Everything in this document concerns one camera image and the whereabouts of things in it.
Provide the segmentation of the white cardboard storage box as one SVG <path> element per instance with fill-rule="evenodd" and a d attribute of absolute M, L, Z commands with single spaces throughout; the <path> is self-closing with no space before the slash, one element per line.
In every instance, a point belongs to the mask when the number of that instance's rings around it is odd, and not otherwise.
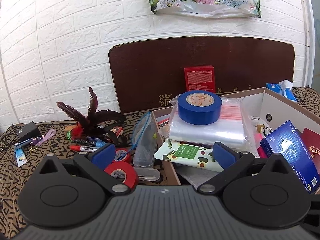
<path fill-rule="evenodd" d="M 167 109 L 169 119 L 173 107 L 178 106 L 178 97 L 173 102 L 173 106 Z M 252 92 L 236 93 L 234 96 L 220 96 L 221 99 L 223 97 L 229 99 L 239 99 L 241 101 L 242 109 L 245 110 L 245 112 L 248 114 L 250 118 L 254 134 L 261 133 L 266 137 L 268 134 L 270 134 L 272 131 L 274 131 L 276 128 L 278 128 L 288 120 L 290 120 L 292 124 L 295 126 L 295 128 L 298 130 L 298 133 L 301 138 L 304 128 L 308 128 L 319 134 L 318 116 L 311 113 L 302 106 L 298 105 L 297 103 L 292 102 L 291 100 L 281 95 L 278 95 L 269 89 L 261 88 L 256 89 Z M 167 132 L 168 124 L 159 129 L 159 133 L 163 136 L 163 142 L 165 142 L 168 139 L 166 137 Z M 185 141 L 178 142 L 184 142 L 190 145 L 211 148 L 213 150 L 213 145 L 204 145 Z M 251 147 L 249 150 L 234 151 L 239 154 L 248 151 L 254 154 L 257 158 L 259 158 L 255 140 L 254 146 Z"/>

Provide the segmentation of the blue small carton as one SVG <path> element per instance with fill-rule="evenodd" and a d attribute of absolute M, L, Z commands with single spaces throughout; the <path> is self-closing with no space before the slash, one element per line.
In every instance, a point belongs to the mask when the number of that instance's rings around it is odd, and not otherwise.
<path fill-rule="evenodd" d="M 319 187 L 319 174 L 298 130 L 290 120 L 283 123 L 260 142 L 265 154 L 281 154 L 291 165 L 308 193 Z"/>

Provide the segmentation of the pink masks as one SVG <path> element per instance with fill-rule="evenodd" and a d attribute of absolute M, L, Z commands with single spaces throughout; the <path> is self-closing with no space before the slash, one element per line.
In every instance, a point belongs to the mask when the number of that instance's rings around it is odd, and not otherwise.
<path fill-rule="evenodd" d="M 219 119 L 208 125 L 194 125 L 182 120 L 174 106 L 166 137 L 176 141 L 213 145 L 219 141 L 236 151 L 254 146 L 254 131 L 248 114 L 239 99 L 222 98 Z"/>

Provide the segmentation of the blue tissue pack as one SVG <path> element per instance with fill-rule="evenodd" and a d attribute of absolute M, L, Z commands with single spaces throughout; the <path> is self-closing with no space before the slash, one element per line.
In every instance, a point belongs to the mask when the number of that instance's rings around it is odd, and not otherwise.
<path fill-rule="evenodd" d="M 279 83 L 267 83 L 266 88 L 272 90 L 273 92 L 282 95 L 283 97 L 297 103 L 297 100 L 292 92 L 293 83 L 289 80 L 283 80 Z"/>

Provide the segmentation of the black Flash Color marker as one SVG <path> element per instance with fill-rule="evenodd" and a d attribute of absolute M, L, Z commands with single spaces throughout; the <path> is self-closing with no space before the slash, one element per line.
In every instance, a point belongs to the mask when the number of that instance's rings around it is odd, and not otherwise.
<path fill-rule="evenodd" d="M 106 145 L 103 141 L 91 141 L 91 140 L 84 140 L 84 139 L 74 139 L 74 142 L 87 145 L 87 146 L 93 146 L 93 147 L 103 147 Z"/>

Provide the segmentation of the avocado pattern pouch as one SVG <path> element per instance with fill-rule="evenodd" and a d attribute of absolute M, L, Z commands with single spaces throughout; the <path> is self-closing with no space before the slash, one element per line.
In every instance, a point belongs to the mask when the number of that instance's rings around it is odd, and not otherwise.
<path fill-rule="evenodd" d="M 153 155 L 155 159 L 222 172 L 223 167 L 215 160 L 213 150 L 202 146 L 167 139 Z"/>

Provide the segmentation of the red tape roll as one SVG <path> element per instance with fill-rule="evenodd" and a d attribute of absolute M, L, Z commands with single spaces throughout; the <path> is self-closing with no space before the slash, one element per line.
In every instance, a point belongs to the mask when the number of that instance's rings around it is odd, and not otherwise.
<path fill-rule="evenodd" d="M 129 163 L 123 161 L 111 163 L 104 171 L 113 178 L 120 180 L 130 189 L 134 189 L 139 182 L 139 177 L 135 169 Z"/>

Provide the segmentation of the red box against board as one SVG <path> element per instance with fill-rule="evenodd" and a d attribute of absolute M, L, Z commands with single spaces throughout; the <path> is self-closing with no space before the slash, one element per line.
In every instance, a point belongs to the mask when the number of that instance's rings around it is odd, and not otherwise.
<path fill-rule="evenodd" d="M 216 93 L 214 67 L 196 66 L 184 68 L 185 86 L 187 91 L 204 90 Z"/>

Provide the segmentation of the black cardboard box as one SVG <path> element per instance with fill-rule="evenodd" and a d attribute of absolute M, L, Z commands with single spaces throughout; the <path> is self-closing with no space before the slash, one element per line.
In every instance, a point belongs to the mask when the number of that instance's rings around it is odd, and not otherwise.
<path fill-rule="evenodd" d="M 36 138 L 41 135 L 39 128 L 32 121 L 22 127 L 19 127 L 16 131 L 20 142 L 26 141 L 31 138 Z"/>

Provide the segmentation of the blue whiteboard marker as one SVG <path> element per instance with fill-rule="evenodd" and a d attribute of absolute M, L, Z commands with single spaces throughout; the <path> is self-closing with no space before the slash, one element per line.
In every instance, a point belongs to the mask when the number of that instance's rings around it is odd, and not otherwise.
<path fill-rule="evenodd" d="M 40 142 L 42 139 L 43 139 L 43 136 L 30 138 L 30 139 L 27 139 L 27 140 L 25 140 L 25 141 L 16 143 L 16 144 L 14 145 L 14 148 L 15 148 L 15 149 L 18 149 L 18 148 L 22 148 L 22 147 L 27 147 L 28 145 L 35 146 L 35 145 L 36 145 L 38 142 Z"/>

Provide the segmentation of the clear blue zip pouch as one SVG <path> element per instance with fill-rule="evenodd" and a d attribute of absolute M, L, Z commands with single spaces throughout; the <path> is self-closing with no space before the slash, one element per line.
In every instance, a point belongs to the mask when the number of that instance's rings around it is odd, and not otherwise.
<path fill-rule="evenodd" d="M 132 134 L 132 147 L 135 150 L 135 167 L 152 168 L 153 155 L 157 151 L 157 128 L 151 112 L 146 113 L 136 124 Z"/>

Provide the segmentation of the blue white cream tube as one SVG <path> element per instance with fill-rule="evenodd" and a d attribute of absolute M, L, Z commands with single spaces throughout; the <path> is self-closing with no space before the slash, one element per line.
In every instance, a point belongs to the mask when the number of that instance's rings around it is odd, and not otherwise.
<path fill-rule="evenodd" d="M 16 160 L 17 160 L 17 167 L 21 167 L 22 165 L 24 165 L 28 162 L 27 158 L 21 148 L 15 149 L 15 155 L 16 155 Z"/>

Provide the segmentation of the pink highlighter marker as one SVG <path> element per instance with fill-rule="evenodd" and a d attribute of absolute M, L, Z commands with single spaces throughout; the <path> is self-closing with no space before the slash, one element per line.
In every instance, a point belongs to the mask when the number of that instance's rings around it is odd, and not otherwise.
<path fill-rule="evenodd" d="M 261 141 L 264 139 L 264 135 L 261 133 L 255 133 L 254 134 L 254 139 L 255 139 L 255 144 L 257 147 L 257 153 L 259 154 L 260 158 L 268 158 L 267 154 L 264 152 L 263 148 L 261 147 Z"/>

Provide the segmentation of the blue tape roll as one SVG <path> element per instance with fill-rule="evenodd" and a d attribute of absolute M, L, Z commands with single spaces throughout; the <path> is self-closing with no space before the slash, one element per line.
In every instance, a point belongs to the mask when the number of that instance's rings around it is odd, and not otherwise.
<path fill-rule="evenodd" d="M 193 125 L 209 125 L 220 117 L 222 99 L 204 90 L 192 90 L 178 97 L 179 117 Z"/>

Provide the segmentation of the dark brown wooden board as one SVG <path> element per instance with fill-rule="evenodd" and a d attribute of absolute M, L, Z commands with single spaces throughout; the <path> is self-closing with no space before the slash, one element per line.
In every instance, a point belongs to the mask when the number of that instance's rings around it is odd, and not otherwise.
<path fill-rule="evenodd" d="M 120 110 L 165 107 L 178 94 L 229 94 L 293 79 L 291 44 L 251 37 L 176 37 L 110 49 Z"/>

